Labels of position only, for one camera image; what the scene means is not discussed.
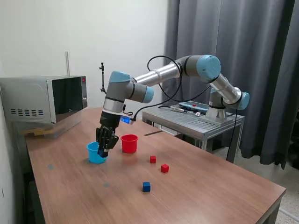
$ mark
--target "robotic arm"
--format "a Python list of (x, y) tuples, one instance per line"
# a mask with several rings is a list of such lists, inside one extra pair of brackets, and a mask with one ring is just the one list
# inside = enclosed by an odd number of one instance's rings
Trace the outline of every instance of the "robotic arm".
[[(176, 64), (182, 75), (197, 77), (200, 81), (212, 86), (210, 108), (206, 113), (207, 118), (219, 119), (214, 115), (213, 109), (228, 107), (244, 110), (247, 107), (249, 94), (233, 87), (220, 73), (221, 63), (217, 57), (211, 55), (185, 56), (177, 59)], [(118, 140), (115, 129), (119, 125), (125, 99), (149, 103), (154, 96), (151, 86), (170, 78), (179, 78), (180, 71), (176, 64), (170, 63), (136, 78), (119, 71), (112, 72), (100, 118), (102, 126), (96, 129), (100, 156), (107, 157), (109, 150), (115, 146)]]

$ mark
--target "microwave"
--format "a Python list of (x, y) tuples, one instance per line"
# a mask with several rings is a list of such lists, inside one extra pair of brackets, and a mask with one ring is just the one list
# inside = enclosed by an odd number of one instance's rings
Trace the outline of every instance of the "microwave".
[(87, 107), (85, 76), (0, 78), (6, 119), (55, 124)]

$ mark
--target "blue light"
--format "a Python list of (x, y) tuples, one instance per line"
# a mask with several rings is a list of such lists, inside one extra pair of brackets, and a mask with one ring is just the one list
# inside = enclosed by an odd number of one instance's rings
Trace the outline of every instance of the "blue light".
[(130, 123), (130, 118), (129, 117), (125, 117), (125, 116), (121, 116), (121, 121), (129, 124)]

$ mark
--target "red cube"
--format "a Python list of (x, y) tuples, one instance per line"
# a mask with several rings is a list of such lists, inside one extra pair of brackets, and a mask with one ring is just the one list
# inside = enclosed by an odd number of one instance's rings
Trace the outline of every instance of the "red cube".
[(149, 157), (149, 162), (150, 162), (150, 163), (156, 163), (156, 156), (151, 155), (151, 156)]
[(167, 173), (169, 171), (169, 166), (167, 164), (163, 164), (161, 166), (161, 172), (162, 173)]

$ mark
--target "floor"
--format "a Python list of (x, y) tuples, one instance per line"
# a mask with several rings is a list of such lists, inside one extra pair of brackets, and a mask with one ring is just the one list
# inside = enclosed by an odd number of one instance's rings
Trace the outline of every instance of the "floor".
[[(225, 159), (227, 150), (227, 148), (224, 148), (214, 154)], [(284, 170), (274, 164), (262, 165), (259, 163), (259, 156), (244, 159), (241, 156), (241, 152), (238, 153), (235, 164), (287, 188), (280, 207), (299, 217), (299, 170), (288, 164)], [(299, 222), (279, 212), (276, 224), (299, 224)]]

